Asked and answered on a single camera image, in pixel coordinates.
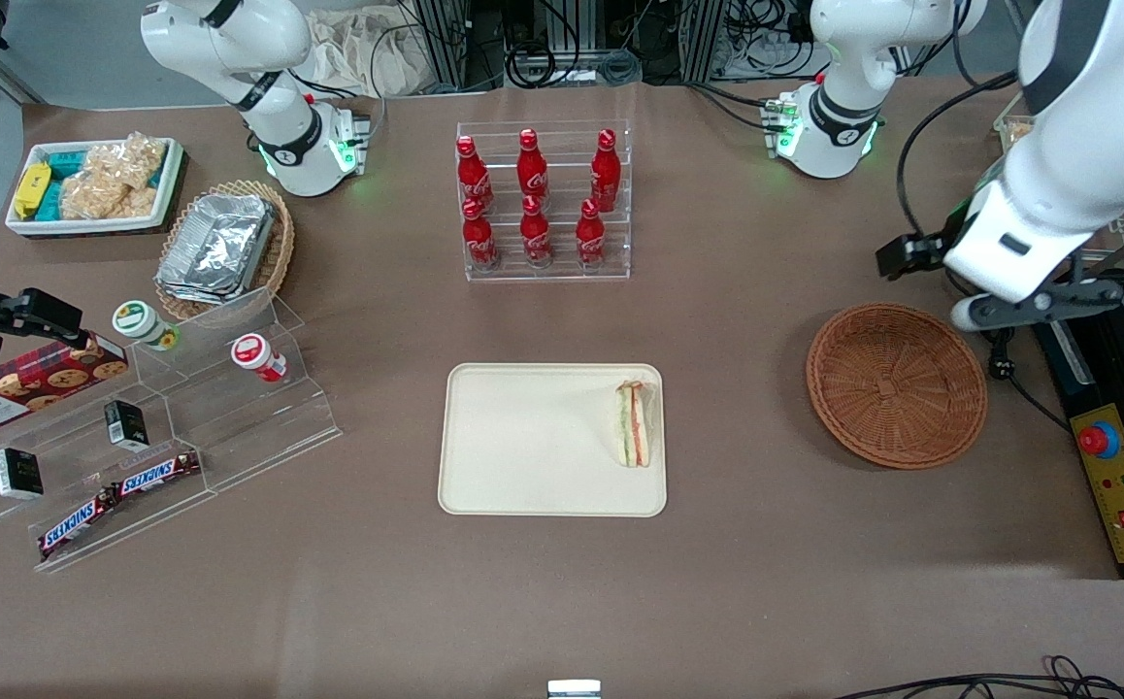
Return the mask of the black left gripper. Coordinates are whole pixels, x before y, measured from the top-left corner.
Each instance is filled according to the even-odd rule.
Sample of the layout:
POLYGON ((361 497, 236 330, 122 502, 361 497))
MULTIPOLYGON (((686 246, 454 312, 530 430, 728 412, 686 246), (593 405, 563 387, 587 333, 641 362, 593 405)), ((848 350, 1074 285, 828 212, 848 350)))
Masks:
POLYGON ((943 258, 957 247, 966 233, 971 199, 963 199, 948 214, 941 233, 904 235, 900 245, 883 245, 876 252, 879 276, 895 282, 913 271, 935 271, 943 266, 943 258))

